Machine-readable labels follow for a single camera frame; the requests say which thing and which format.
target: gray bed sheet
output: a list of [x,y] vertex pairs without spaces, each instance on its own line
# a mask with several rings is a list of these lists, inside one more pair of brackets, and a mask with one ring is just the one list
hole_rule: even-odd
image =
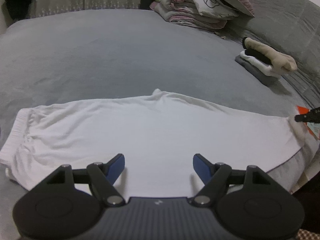
[[[17,22],[0,36],[0,147],[21,108],[150,95],[155,88],[282,117],[305,105],[283,78],[268,88],[236,63],[241,50],[153,11],[88,10]],[[304,149],[269,174],[289,190],[312,158]],[[2,166],[1,239],[19,236],[11,211],[24,193]]]

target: white fabric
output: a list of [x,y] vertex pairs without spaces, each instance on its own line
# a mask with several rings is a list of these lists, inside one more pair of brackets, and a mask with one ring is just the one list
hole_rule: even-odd
[[192,167],[195,153],[234,169],[255,164],[269,171],[299,149],[287,118],[155,90],[21,109],[0,162],[30,190],[61,164],[85,168],[123,153],[126,170],[115,185],[125,198],[169,197],[203,186]]
[[272,65],[265,64],[253,56],[246,55],[244,50],[241,51],[239,55],[241,58],[245,59],[246,61],[251,63],[253,66],[255,66],[258,70],[260,70],[266,76],[272,76],[272,77],[276,77],[276,78],[281,77],[281,75],[279,75],[273,71]]

